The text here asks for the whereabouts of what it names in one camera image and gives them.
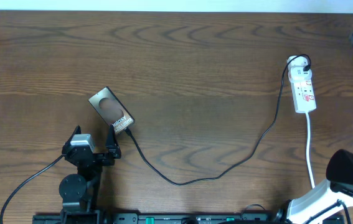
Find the Galaxy S25 Ultra smartphone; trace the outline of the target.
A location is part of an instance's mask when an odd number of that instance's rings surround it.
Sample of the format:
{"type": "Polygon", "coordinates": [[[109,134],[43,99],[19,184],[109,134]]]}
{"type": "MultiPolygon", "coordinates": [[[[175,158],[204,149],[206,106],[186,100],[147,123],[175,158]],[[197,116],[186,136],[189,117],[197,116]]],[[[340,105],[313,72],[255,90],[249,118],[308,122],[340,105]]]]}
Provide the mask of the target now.
{"type": "Polygon", "coordinates": [[[113,126],[115,134],[125,131],[135,122],[131,113],[108,86],[94,94],[88,101],[104,122],[108,126],[113,126]]]}

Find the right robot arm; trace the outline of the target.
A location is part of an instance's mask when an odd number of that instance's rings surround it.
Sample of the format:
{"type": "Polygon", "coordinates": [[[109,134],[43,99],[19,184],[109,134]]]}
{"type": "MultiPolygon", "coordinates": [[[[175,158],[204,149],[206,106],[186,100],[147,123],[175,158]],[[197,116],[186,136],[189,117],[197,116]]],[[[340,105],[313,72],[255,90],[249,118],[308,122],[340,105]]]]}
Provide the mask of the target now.
{"type": "Polygon", "coordinates": [[[284,74],[288,76],[296,113],[306,117],[306,165],[311,190],[300,198],[289,200],[273,217],[275,223],[322,223],[327,218],[353,207],[353,153],[344,149],[335,152],[326,169],[326,178],[315,183],[311,166],[310,112],[316,109],[309,56],[292,55],[286,61],[284,74]]]}

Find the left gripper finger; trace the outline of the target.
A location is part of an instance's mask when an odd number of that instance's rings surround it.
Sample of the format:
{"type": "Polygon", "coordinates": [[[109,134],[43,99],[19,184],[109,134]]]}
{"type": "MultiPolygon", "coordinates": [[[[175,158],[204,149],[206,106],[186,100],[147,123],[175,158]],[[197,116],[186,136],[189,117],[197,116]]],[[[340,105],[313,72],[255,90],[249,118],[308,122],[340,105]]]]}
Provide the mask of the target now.
{"type": "Polygon", "coordinates": [[[64,143],[63,147],[62,147],[62,153],[68,153],[70,148],[71,148],[71,141],[74,137],[74,135],[76,134],[81,134],[81,128],[79,125],[76,126],[76,128],[74,129],[73,133],[71,134],[71,136],[68,138],[68,140],[64,143]]]}
{"type": "Polygon", "coordinates": [[[105,146],[114,159],[121,158],[121,149],[116,139],[115,128],[112,124],[109,126],[105,146]]]}

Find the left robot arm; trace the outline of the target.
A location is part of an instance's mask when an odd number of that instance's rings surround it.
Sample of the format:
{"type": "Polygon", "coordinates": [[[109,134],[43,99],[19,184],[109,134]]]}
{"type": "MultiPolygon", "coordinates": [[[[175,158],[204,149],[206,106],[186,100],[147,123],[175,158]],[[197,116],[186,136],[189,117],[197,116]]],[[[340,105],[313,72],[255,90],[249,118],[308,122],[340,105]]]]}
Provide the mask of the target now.
{"type": "Polygon", "coordinates": [[[83,134],[77,126],[62,148],[66,161],[77,168],[77,173],[66,176],[59,185],[62,197],[62,223],[111,223],[112,219],[97,207],[101,173],[106,166],[121,157],[115,129],[110,126],[106,137],[106,152],[94,153],[95,144],[90,134],[83,134]]]}

